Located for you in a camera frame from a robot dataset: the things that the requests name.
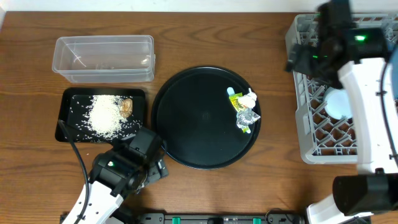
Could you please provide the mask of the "white light-blue bowl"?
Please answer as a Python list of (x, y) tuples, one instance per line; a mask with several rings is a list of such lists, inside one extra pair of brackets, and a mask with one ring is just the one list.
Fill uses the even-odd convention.
[(352, 118), (349, 98), (346, 90), (327, 88), (323, 101), (326, 103), (326, 113), (334, 119)]

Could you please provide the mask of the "white tissue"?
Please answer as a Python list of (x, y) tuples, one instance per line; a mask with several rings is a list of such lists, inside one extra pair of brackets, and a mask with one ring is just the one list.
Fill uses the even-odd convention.
[(238, 98), (238, 102), (240, 105), (253, 109), (256, 105), (257, 95), (249, 88), (248, 94)]

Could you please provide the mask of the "brown food scrap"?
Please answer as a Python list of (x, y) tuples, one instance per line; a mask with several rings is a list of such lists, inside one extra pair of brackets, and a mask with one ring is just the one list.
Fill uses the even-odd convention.
[(125, 100), (122, 100), (120, 104), (119, 113), (123, 118), (128, 118), (130, 115), (132, 115), (132, 109), (133, 109), (133, 100), (127, 98)]

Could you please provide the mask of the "light blue plastic spoon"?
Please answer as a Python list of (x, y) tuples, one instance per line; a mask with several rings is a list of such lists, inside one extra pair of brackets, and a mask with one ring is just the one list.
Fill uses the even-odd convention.
[(236, 94), (233, 87), (228, 87), (226, 91), (227, 91), (228, 96), (233, 96)]

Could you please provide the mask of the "green yellow wrapper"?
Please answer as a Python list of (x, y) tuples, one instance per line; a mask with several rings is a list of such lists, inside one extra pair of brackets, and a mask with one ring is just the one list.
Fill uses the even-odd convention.
[(245, 105), (243, 105), (243, 104), (241, 104), (239, 102), (239, 99), (242, 96), (243, 96), (242, 93), (236, 93), (236, 94), (233, 94), (233, 95), (229, 96), (229, 100), (230, 100), (233, 108), (236, 110), (237, 113), (240, 113), (240, 112), (242, 112), (242, 111), (247, 109), (247, 107)]

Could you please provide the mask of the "foil wrapper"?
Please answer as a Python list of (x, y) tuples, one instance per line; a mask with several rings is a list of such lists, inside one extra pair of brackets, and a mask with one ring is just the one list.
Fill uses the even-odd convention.
[(261, 118), (260, 115), (255, 113), (252, 109), (236, 109), (236, 125), (243, 133), (250, 133), (251, 130), (249, 125), (254, 124), (257, 120)]

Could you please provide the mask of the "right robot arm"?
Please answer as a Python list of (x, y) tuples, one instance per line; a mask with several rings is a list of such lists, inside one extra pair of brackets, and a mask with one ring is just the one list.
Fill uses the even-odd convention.
[(309, 205), (306, 218), (308, 223), (351, 223), (397, 209), (394, 51), (380, 28), (357, 27), (348, 1), (329, 1), (318, 13), (318, 44), (295, 44), (286, 69), (346, 90), (358, 174), (336, 177), (332, 194)]

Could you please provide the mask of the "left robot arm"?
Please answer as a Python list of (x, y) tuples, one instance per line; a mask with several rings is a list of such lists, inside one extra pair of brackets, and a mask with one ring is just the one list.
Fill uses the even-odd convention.
[(88, 185), (72, 210), (61, 215), (60, 223), (134, 223), (132, 215), (120, 209), (124, 200), (168, 175), (162, 156), (150, 161), (139, 152), (111, 150), (98, 154)]

